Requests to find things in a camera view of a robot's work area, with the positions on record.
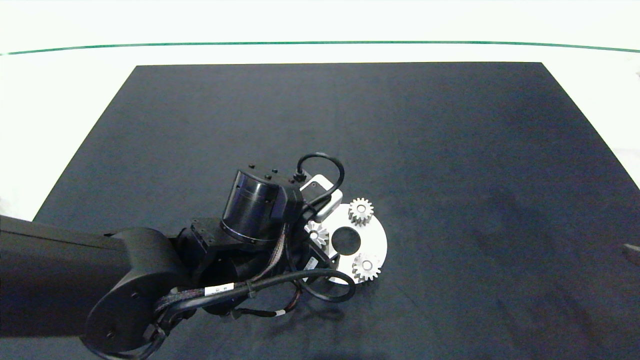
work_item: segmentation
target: black table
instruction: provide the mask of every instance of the black table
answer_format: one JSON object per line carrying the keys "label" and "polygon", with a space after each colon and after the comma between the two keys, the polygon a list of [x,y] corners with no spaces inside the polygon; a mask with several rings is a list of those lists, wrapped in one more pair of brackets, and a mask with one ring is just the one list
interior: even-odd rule
{"label": "black table", "polygon": [[279,318],[198,312],[156,359],[640,358],[640,268],[621,255],[640,192],[540,63],[137,67],[35,221],[173,235],[221,214],[236,168],[293,171],[310,151],[344,162],[345,201],[372,200],[381,277]]}

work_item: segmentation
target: white label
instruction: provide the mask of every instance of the white label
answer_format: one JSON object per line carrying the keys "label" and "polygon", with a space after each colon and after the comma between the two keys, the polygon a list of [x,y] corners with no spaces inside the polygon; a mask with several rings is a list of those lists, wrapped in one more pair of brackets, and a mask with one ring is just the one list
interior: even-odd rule
{"label": "white label", "polygon": [[229,291],[234,289],[234,283],[230,282],[228,284],[216,285],[216,286],[208,286],[204,288],[204,296],[209,296],[217,293],[221,293],[223,291]]}
{"label": "white label", "polygon": [[311,270],[311,269],[315,269],[316,266],[318,265],[318,260],[314,257],[309,258],[309,261],[307,261],[307,264],[305,265],[305,269],[304,270]]}

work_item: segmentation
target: white circular plate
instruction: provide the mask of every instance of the white circular plate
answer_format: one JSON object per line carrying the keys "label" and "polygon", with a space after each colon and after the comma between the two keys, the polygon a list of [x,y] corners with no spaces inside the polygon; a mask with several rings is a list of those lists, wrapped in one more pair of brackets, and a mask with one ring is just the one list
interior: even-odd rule
{"label": "white circular plate", "polygon": [[[329,242],[327,244],[327,256],[329,258],[334,257],[338,252],[333,248],[333,233],[341,227],[350,227],[358,232],[360,235],[360,248],[358,251],[351,255],[340,255],[338,258],[337,270],[351,276],[356,284],[364,282],[359,278],[354,277],[353,273],[353,261],[358,254],[362,253],[365,256],[375,256],[380,261],[380,266],[385,262],[387,257],[387,235],[385,234],[382,224],[375,215],[371,217],[371,221],[365,225],[356,225],[349,220],[349,204],[341,204],[338,208],[331,213],[323,222],[322,225],[329,231]],[[329,279],[336,284],[347,285],[347,283],[337,277]]]}

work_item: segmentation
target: green line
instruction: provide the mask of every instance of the green line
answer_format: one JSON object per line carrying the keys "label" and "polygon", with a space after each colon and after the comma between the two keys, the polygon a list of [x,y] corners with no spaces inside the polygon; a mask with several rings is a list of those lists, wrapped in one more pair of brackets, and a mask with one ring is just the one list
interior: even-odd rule
{"label": "green line", "polygon": [[273,42],[152,42],[146,44],[110,44],[110,45],[85,45],[54,47],[52,49],[38,49],[13,51],[10,53],[0,53],[3,55],[20,55],[34,53],[48,53],[49,51],[80,50],[80,49],[101,49],[104,47],[142,47],[142,46],[178,46],[178,45],[354,45],[354,44],[482,44],[482,45],[528,45],[528,46],[549,46],[549,47],[571,47],[574,49],[623,51],[625,53],[640,53],[638,49],[623,49],[620,47],[604,47],[589,45],[570,44],[550,44],[544,42],[512,42],[512,41],[446,41],[446,40],[380,40],[380,41],[273,41]]}

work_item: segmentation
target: gear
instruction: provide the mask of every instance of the gear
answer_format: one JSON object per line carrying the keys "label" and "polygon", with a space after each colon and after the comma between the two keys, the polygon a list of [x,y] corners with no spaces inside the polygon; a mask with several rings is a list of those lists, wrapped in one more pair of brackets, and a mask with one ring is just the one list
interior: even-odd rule
{"label": "gear", "polygon": [[353,277],[361,281],[373,280],[380,274],[380,262],[375,256],[358,254],[353,260]]}
{"label": "gear", "polygon": [[329,230],[325,229],[322,224],[310,221],[305,225],[305,231],[309,233],[309,238],[319,247],[326,246],[329,240]]}
{"label": "gear", "polygon": [[349,219],[356,225],[366,225],[373,216],[373,206],[363,198],[357,198],[349,204]]}

